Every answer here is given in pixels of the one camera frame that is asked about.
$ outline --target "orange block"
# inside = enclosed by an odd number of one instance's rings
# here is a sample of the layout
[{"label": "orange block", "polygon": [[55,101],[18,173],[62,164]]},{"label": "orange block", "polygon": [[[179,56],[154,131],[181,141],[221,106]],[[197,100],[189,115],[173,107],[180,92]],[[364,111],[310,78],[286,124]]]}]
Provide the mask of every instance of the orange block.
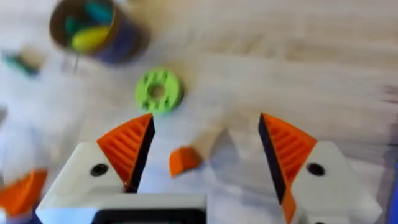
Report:
[{"label": "orange block", "polygon": [[47,170],[33,170],[0,190],[0,207],[8,217],[23,215],[39,202],[46,177]]},{"label": "orange block", "polygon": [[292,184],[317,140],[295,126],[264,113],[260,115],[259,134],[279,203],[286,222],[290,223],[296,208],[291,193]]},{"label": "orange block", "polygon": [[97,140],[127,192],[137,192],[154,135],[152,114],[146,114],[120,125]]},{"label": "orange block", "polygon": [[170,175],[175,177],[202,163],[200,155],[191,147],[185,146],[174,150],[170,155]]}]

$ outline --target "black screw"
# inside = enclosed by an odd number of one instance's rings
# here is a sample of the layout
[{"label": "black screw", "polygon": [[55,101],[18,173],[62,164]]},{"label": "black screw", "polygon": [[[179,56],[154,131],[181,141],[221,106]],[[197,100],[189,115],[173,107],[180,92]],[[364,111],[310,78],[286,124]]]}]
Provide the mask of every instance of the black screw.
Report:
[{"label": "black screw", "polygon": [[318,176],[318,177],[321,177],[321,176],[326,174],[325,168],[323,168],[323,166],[321,166],[320,164],[317,164],[317,163],[308,164],[307,165],[307,170],[312,175],[315,175],[315,176]]},{"label": "black screw", "polygon": [[106,164],[97,164],[93,168],[91,168],[90,174],[93,177],[99,177],[104,175],[108,171],[109,167]]}]

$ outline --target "wooden table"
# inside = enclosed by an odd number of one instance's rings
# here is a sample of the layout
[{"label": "wooden table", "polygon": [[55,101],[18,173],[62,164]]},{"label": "wooden table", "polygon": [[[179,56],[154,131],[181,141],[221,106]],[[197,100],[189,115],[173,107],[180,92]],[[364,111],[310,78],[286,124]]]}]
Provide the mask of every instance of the wooden table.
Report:
[{"label": "wooden table", "polygon": [[[47,165],[52,180],[79,142],[142,114],[135,84],[162,66],[186,94],[173,113],[155,117],[140,192],[208,194],[211,223],[282,223],[257,133],[265,112],[335,141],[386,208],[398,156],[387,145],[398,142],[396,2],[129,1],[125,10],[152,34],[146,54],[119,68],[81,59],[76,73],[73,56],[49,40],[56,1],[21,2],[0,3],[9,19],[0,21],[0,45],[33,45],[47,63],[35,80],[0,66],[6,182]],[[184,144],[206,163],[170,179],[169,154]]]}]

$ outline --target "orange ridged pad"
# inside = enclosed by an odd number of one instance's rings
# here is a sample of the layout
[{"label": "orange ridged pad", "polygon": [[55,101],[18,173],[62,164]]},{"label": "orange ridged pad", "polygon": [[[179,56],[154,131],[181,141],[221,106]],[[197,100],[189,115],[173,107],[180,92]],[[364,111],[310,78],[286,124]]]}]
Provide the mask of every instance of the orange ridged pad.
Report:
[{"label": "orange ridged pad", "polygon": [[153,117],[146,114],[120,125],[97,140],[127,192],[137,192],[154,135]]},{"label": "orange ridged pad", "polygon": [[317,140],[295,126],[264,113],[260,116],[259,134],[279,203],[286,222],[290,223],[295,212],[290,191],[292,183]]},{"label": "orange ridged pad", "polygon": [[198,167],[202,162],[199,154],[191,146],[180,147],[170,154],[170,175],[175,177],[190,169]]},{"label": "orange ridged pad", "polygon": [[0,207],[8,217],[23,215],[39,202],[47,170],[33,170],[28,175],[0,190]]}]

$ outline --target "green ring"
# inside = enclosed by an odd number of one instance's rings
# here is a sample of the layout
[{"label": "green ring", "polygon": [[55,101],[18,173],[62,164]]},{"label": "green ring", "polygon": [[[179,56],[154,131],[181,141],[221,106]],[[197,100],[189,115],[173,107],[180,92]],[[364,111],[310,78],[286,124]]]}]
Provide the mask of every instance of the green ring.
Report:
[{"label": "green ring", "polygon": [[[163,95],[154,97],[152,90],[160,86]],[[176,108],[182,99],[183,88],[173,72],[157,68],[145,73],[136,86],[136,103],[139,108],[154,114],[164,114]]]}]

